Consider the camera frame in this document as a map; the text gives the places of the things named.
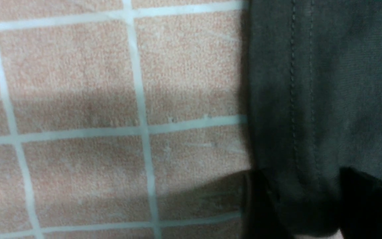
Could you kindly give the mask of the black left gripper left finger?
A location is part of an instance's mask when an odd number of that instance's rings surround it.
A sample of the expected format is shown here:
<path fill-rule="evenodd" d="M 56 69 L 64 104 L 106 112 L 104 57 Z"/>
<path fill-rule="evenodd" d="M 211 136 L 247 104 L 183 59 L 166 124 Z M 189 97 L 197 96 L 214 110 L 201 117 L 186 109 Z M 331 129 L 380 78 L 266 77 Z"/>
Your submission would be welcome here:
<path fill-rule="evenodd" d="M 241 200 L 242 239 L 293 239 L 279 222 L 270 199 L 266 179 L 259 171 L 243 175 Z"/>

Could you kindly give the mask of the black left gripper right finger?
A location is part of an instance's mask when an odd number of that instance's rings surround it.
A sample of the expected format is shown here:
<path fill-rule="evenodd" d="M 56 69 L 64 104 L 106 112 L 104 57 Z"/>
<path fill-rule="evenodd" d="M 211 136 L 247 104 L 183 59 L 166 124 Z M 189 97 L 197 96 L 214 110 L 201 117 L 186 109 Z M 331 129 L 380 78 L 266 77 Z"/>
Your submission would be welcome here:
<path fill-rule="evenodd" d="M 340 178 L 344 239 L 382 239 L 382 180 L 352 168 Z"/>

